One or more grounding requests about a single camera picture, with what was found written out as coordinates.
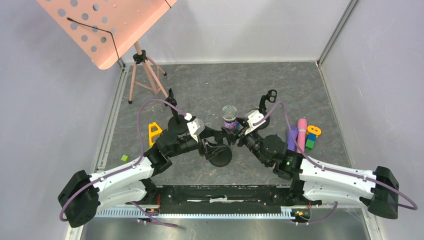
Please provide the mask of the pink toy microphone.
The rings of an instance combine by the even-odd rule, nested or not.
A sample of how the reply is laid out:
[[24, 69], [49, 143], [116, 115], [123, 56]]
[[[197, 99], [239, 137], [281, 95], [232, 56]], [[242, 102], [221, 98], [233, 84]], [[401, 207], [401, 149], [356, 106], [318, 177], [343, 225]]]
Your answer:
[[305, 151], [305, 143], [306, 143], [306, 138], [307, 138], [307, 120], [305, 118], [300, 118], [297, 122], [297, 128], [298, 128], [298, 135], [297, 135], [297, 144], [298, 147], [296, 149], [297, 153], [301, 153]]

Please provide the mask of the black microphone stand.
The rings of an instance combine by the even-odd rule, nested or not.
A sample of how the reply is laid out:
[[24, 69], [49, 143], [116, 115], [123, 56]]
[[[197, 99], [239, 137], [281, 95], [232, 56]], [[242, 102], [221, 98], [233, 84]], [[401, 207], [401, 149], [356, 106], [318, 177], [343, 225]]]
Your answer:
[[[166, 102], [172, 106], [177, 106], [177, 101], [174, 98], [173, 90], [170, 88], [168, 90], [168, 97], [165, 99]], [[187, 121], [185, 120], [182, 114], [179, 114], [174, 108], [171, 108], [172, 117], [168, 121], [168, 129], [172, 132], [175, 132], [178, 135], [183, 135], [188, 131]]]
[[[268, 101], [270, 103], [275, 103], [276, 98], [277, 98], [277, 94], [278, 94], [278, 92], [275, 89], [268, 90], [267, 94], [264, 94], [264, 95], [261, 96], [257, 110], [265, 116], [267, 114], [266, 101]], [[260, 125], [257, 129], [263, 130], [263, 129], [267, 128], [269, 124], [270, 124], [270, 118], [267, 118], [262, 123], [262, 125]]]
[[232, 151], [227, 145], [212, 146], [208, 150], [208, 160], [215, 167], [227, 166], [232, 158]]

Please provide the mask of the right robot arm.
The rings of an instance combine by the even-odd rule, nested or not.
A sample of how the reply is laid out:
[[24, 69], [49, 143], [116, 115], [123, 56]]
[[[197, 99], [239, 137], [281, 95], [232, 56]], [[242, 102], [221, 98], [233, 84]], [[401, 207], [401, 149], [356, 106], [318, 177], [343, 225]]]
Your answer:
[[272, 167], [278, 177], [291, 181], [289, 199], [295, 204], [339, 202], [363, 204], [381, 218], [396, 220], [399, 216], [399, 182], [392, 171], [383, 166], [363, 170], [326, 163], [300, 152], [274, 134], [259, 134], [223, 129], [230, 144], [238, 141], [265, 167]]

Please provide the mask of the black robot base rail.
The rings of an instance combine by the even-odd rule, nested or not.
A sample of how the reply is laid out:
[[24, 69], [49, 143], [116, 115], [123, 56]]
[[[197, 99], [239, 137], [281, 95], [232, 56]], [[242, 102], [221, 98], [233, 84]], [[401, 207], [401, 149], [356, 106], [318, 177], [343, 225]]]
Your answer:
[[161, 214], [277, 214], [281, 207], [322, 205], [303, 196], [302, 185], [155, 185], [139, 205], [157, 205]]

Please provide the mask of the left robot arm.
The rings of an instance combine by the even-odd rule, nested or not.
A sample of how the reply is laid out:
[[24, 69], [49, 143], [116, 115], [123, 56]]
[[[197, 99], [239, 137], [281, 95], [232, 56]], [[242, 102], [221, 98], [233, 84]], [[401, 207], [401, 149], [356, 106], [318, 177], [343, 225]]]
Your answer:
[[152, 177], [163, 173], [171, 165], [171, 158], [198, 151], [208, 159], [227, 150], [223, 129], [210, 127], [182, 133], [165, 129], [147, 151], [136, 159], [118, 167], [88, 174], [79, 170], [72, 175], [57, 200], [61, 206], [59, 219], [72, 228], [89, 222], [98, 212], [117, 205], [143, 201], [153, 203], [157, 198]]

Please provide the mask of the glitter microphone silver head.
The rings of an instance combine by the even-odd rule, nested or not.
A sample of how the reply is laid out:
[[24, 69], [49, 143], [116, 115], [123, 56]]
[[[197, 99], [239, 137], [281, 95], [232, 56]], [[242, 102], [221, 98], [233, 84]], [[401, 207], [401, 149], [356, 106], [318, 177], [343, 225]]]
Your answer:
[[229, 130], [237, 129], [238, 110], [231, 104], [225, 105], [221, 110], [221, 116], [224, 120], [224, 127]]

